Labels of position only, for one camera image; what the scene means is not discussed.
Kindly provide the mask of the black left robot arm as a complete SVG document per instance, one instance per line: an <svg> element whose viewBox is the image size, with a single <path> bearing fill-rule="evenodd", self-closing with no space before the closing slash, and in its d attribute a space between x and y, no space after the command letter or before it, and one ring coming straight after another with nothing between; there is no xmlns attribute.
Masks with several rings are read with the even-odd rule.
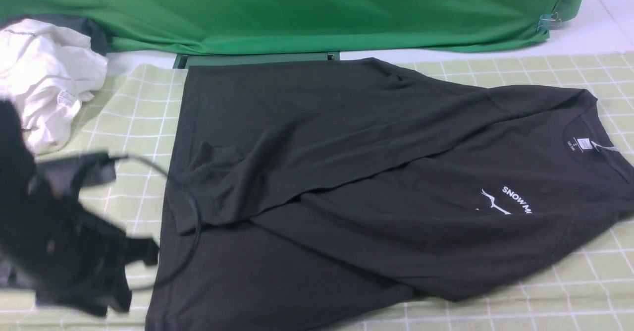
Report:
<svg viewBox="0 0 634 331"><path fill-rule="evenodd" d="M105 317L129 313L125 266L157 263L151 238L133 238L57 192L26 147L11 101L1 101L1 290L30 291L39 306Z"/></svg>

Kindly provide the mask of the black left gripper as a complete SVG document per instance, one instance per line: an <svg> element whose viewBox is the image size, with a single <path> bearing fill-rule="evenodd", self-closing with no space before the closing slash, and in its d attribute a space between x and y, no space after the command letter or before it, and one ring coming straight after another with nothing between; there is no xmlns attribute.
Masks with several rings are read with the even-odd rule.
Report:
<svg viewBox="0 0 634 331"><path fill-rule="evenodd" d="M1 288L36 292L38 307L129 313L125 265L156 266L159 250L153 238L129 237L75 199L1 196Z"/></svg>

